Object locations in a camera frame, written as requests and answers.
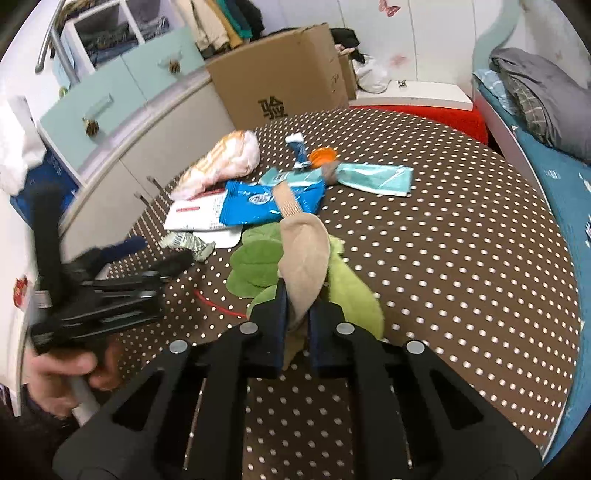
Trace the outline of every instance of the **gray blanket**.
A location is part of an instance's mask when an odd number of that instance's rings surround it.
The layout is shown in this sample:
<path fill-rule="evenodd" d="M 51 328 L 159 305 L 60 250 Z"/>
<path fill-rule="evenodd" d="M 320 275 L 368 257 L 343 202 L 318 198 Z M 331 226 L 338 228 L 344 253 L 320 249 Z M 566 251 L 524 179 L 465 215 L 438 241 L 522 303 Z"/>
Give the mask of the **gray blanket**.
<path fill-rule="evenodd" d="M 497 49 L 491 60 L 540 101 L 551 146 L 591 163 L 591 92 L 554 63 L 518 48 Z"/>

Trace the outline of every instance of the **plaid fabric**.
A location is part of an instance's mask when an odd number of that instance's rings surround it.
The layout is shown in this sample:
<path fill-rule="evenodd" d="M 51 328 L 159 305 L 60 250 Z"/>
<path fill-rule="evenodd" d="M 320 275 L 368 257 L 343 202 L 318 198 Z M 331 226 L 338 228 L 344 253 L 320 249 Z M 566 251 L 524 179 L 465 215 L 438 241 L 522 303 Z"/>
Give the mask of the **plaid fabric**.
<path fill-rule="evenodd" d="M 474 72 L 474 76 L 478 78 L 482 84 L 499 99 L 502 107 L 511 115 L 519 113 L 518 108 L 513 103 L 513 99 L 509 96 L 505 84 L 499 77 L 499 74 L 494 70 L 478 69 Z"/>
<path fill-rule="evenodd" d="M 548 121 L 540 100 L 522 82 L 509 75 L 503 75 L 507 91 L 513 96 L 527 130 L 541 143 L 552 146 L 548 138 Z"/>

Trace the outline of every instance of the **orange lid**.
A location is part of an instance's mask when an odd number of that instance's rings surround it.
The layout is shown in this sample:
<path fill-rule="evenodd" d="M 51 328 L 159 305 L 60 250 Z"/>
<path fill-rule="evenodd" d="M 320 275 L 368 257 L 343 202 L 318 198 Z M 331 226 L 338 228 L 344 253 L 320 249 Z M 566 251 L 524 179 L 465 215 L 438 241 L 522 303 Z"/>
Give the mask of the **orange lid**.
<path fill-rule="evenodd" d="M 336 150 L 330 147 L 316 148 L 308 156 L 308 159 L 312 162 L 314 168 L 319 168 L 326 163 L 336 160 Z"/>

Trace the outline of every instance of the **black cloth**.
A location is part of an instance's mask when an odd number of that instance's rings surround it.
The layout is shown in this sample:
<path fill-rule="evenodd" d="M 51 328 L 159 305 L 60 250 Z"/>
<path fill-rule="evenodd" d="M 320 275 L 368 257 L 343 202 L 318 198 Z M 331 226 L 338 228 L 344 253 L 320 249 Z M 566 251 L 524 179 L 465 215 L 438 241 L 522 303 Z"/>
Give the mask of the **black cloth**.
<path fill-rule="evenodd" d="M 340 43 L 345 48 L 359 47 L 359 39 L 355 35 L 355 30 L 351 30 L 350 28 L 331 28 L 330 33 L 332 33 L 335 45 Z"/>
<path fill-rule="evenodd" d="M 23 385 L 21 394 L 21 416 L 13 417 L 12 411 L 4 404 L 0 404 L 1 414 L 18 431 L 20 439 L 27 445 L 27 453 L 43 468 L 50 470 L 57 449 L 78 429 L 78 422 L 73 416 L 61 420 L 43 411 L 30 398 L 26 385 Z"/>
<path fill-rule="evenodd" d="M 235 0 L 235 2 L 236 6 L 240 9 L 240 12 L 242 12 L 242 15 L 244 15 L 246 21 L 251 26 L 252 39 L 259 40 L 262 31 L 265 30 L 261 11 L 250 0 Z"/>
<path fill-rule="evenodd" d="M 350 54 L 352 60 L 357 60 L 359 63 L 365 63 L 365 58 L 361 52 L 357 49 L 359 47 L 359 39 L 355 34 L 355 30 L 350 28 L 331 28 L 330 33 L 333 36 L 333 40 L 336 44 L 341 44 L 345 48 L 354 48 L 355 51 Z"/>

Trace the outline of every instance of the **black gripper frame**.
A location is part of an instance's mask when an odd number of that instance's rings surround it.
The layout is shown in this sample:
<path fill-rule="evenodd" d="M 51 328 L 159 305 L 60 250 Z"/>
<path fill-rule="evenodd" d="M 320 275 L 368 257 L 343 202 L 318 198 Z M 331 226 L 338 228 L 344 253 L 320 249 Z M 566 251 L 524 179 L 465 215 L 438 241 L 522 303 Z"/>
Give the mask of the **black gripper frame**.
<path fill-rule="evenodd" d="M 280 279 L 250 322 L 212 343 L 168 345 L 61 446 L 56 473 L 241 479 L 248 378 L 281 373 L 289 311 Z M 357 480 L 531 480 L 541 470 L 535 446 L 422 342 L 380 342 L 321 300 L 308 320 L 313 369 L 348 382 Z"/>

